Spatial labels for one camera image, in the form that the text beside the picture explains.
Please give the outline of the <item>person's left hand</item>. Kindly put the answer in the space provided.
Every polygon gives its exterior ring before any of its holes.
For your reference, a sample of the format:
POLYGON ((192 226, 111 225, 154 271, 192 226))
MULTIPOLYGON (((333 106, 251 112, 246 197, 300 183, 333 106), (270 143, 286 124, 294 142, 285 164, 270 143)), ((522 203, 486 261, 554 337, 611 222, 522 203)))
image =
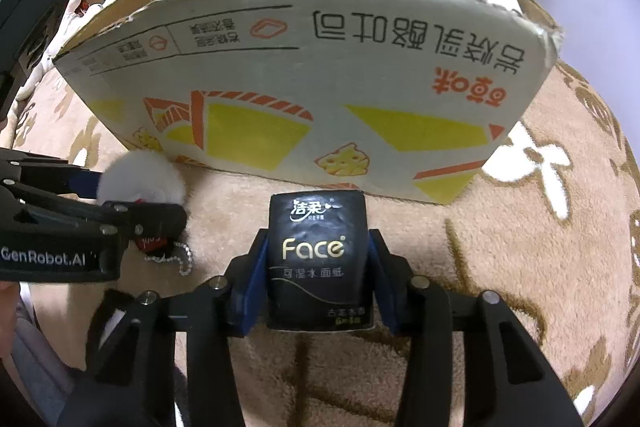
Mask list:
POLYGON ((20 284, 15 282, 0 282, 0 303, 2 308, 13 310, 20 298, 20 284))

